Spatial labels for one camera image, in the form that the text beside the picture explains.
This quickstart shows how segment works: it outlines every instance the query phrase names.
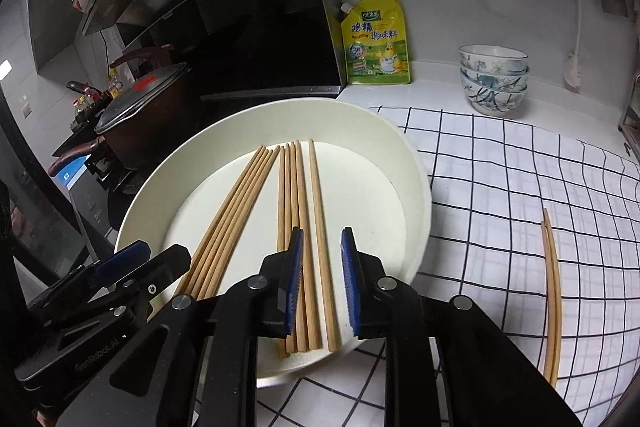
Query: chopsticks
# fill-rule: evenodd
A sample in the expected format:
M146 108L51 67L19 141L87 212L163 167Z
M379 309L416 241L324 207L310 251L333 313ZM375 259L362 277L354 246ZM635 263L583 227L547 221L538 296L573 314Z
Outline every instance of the chopsticks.
M279 344L281 357L322 347L302 145L296 140L284 149L278 194L278 249L284 250L288 245L292 227L300 227L304 236L296 324L292 334Z
M313 140L309 140L309 159L311 163L311 188L314 196L314 217L316 219L316 241L318 242L318 259L320 262L320 283L322 286L322 303L324 304L324 323L329 351L337 351L342 345L340 330L337 326L335 312L334 284L331 279L329 264L329 249L326 244L326 229L324 227L324 210L320 192L320 173L318 158Z
M229 204L231 203L232 200L235 201L235 196L236 196L236 192L238 191L238 187L240 187L240 185L245 182L247 173L254 167L258 157L261 156L263 151L264 151L264 147L260 145L258 150L255 152L254 156L249 160L249 163L247 163L246 167L244 168L244 170L236 180L236 183L234 184L234 186L231 187L231 190L226 195L225 200L220 205L218 213L213 218L213 221L211 221L211 224L209 225L207 232L205 232L205 234L202 236L202 239L200 240L200 243L196 248L196 251L194 252L193 257L191 259L191 267L189 271L182 276L182 279L180 280L180 283L178 284L178 287L174 292L174 296L179 295L180 293L185 293L185 290L187 289L187 286L190 284L194 273L196 273L196 270L199 273L200 270L202 269L202 266L204 263L203 256L205 251L207 250L207 245L209 244L209 241L214 235L214 232L218 229L218 224L220 223L220 220L222 220L223 216L225 216L225 213L226 213L226 210L228 209Z
M190 270L180 280L174 295L187 293L196 299L206 299L217 294L248 215L280 149L280 146L274 150L260 146L254 153L207 228L194 252ZM292 335L279 344L280 354L284 357L290 353L320 349L322 333L319 324L302 145L296 140L286 144L282 149L278 169L276 238L278 251L288 247L293 227L300 227L304 232L302 277L294 330ZM318 158L313 140L309 140L309 158L328 347L330 351L336 351L340 347L340 337L324 225Z
M291 228L300 226L300 213L298 208L298 176L297 176L297 158L296 146L293 142L289 143L290 157L290 185L291 185ZM298 291L298 305L296 307L296 342L298 343L298 351L308 351L308 339L306 336L306 304L305 304L305 278L300 280L300 289Z
M318 302L316 301L316 279L311 259L311 231L309 229L308 207L306 203L305 167L302 163L302 147L294 142L296 151L296 177L298 182L298 212L300 213L300 229L304 231L302 255L302 279L305 291L306 333L309 349L320 349L322 339L318 323Z
M546 354L543 375L551 386L558 381L560 367L560 348L562 342L562 298L560 291L560 268L558 252L554 240L549 213L543 209L542 243L545 248L546 294L548 302L548 327L546 338Z
M188 293L204 299L217 293L226 264L279 152L279 146L273 151L260 146L255 152L211 221L174 295Z

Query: cartoon chicken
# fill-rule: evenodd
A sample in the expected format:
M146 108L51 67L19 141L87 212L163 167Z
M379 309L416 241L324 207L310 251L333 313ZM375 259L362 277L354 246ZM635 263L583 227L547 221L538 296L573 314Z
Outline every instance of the cartoon chicken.
M383 73L398 73L402 70L402 60L396 53L393 42L387 42L385 52L376 52L376 58L380 61L380 70Z

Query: stacked bowl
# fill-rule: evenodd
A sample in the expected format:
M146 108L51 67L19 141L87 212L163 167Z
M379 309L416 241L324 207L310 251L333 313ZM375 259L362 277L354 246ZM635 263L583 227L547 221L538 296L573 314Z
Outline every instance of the stacked bowl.
M527 90L528 58L502 46L462 46L460 79L471 105L489 116L518 107Z

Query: yellow bag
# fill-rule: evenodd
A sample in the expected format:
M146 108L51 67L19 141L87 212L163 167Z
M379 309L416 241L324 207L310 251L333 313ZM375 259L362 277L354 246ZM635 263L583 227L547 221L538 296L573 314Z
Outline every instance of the yellow bag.
M398 0L362 0L342 21L350 84L408 84L409 54Z

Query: grid tablecloth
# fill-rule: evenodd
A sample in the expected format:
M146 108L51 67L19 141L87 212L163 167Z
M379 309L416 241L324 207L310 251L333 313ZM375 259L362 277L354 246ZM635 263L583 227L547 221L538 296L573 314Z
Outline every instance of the grid tablecloth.
M432 174L431 237L413 286L442 300L470 296L540 370L548 209L562 286L556 391L584 425L598 425L640 363L638 166L530 124L371 109L403 130ZM447 425L441 375L437 383ZM258 425L382 427L384 387L383 341L367 341L308 377L258 390Z

